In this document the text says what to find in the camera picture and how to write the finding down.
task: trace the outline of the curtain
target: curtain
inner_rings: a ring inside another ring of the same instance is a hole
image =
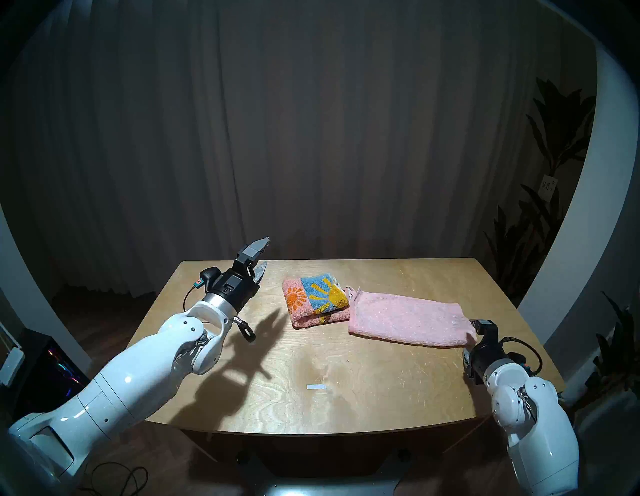
[[[560,70],[554,16],[67,0],[4,81],[12,166],[60,271],[91,289],[159,291],[180,261],[263,236],[271,258],[480,256],[496,203],[540,172],[525,114]]]

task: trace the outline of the tag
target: tag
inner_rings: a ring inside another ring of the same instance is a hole
[[[540,183],[538,196],[542,198],[544,202],[550,202],[551,197],[556,190],[556,184],[558,184],[558,180],[555,177],[551,177],[545,174],[545,176],[542,178],[542,182]]]

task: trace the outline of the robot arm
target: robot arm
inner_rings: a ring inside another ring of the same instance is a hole
[[[558,495],[578,487],[578,441],[549,381],[530,377],[502,350],[491,321],[472,321],[482,341],[465,351],[468,376],[484,383],[493,418],[507,433],[507,452],[527,494]]]
[[[114,357],[65,404],[27,415],[10,428],[52,486],[74,487],[92,450],[162,407],[188,374],[211,370],[232,323],[248,341],[255,339],[237,313],[260,287],[266,262],[256,263],[268,243],[267,237],[245,246],[224,273],[216,267],[202,271],[202,300]],[[217,332],[205,329],[201,319]]]

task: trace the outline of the table top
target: table top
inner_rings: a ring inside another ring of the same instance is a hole
[[[230,260],[185,261],[175,270],[129,346],[158,331],[201,270]],[[261,288],[240,312],[257,336],[234,326],[218,364],[187,376],[175,397],[148,420],[203,432],[338,434],[435,426],[490,414],[484,385],[464,378],[462,348],[427,348],[350,335],[347,322],[295,330],[282,280],[330,272],[342,287],[459,303],[469,319],[491,319],[500,336],[536,348],[540,376],[564,382],[527,323],[474,259],[270,260]],[[194,290],[187,308],[202,298]],[[522,345],[505,344],[536,367]],[[308,389],[323,384],[326,389]]]

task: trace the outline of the folded towel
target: folded towel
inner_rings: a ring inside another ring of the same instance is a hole
[[[347,287],[349,333],[425,346],[464,346],[476,330],[457,303]]]
[[[282,294],[296,329],[349,320],[349,301],[329,273],[285,279]]]

